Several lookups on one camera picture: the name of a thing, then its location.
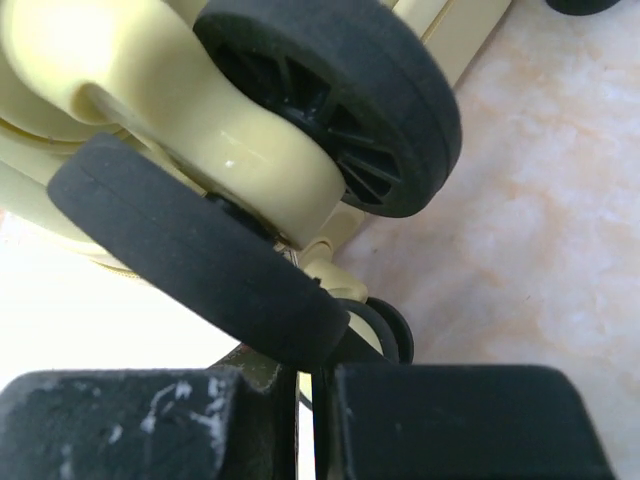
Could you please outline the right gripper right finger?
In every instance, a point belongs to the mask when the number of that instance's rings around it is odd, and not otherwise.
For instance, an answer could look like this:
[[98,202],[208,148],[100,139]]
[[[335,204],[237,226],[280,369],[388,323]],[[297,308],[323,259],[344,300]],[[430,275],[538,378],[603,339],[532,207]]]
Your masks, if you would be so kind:
[[314,398],[320,479],[611,479],[582,398],[540,365],[351,363]]

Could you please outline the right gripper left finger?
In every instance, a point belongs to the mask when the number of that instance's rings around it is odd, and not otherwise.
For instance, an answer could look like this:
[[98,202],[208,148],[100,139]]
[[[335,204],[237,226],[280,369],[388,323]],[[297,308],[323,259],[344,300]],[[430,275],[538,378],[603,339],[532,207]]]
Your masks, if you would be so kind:
[[5,479],[293,479],[295,375],[39,371],[1,394]]

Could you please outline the pale yellow suitcase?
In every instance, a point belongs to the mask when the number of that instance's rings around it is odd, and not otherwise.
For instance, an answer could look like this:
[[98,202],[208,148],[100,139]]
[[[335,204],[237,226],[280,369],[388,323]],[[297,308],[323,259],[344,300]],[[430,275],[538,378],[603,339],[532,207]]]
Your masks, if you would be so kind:
[[460,156],[453,86],[505,1],[5,1],[1,206],[258,352],[322,366],[333,267]]

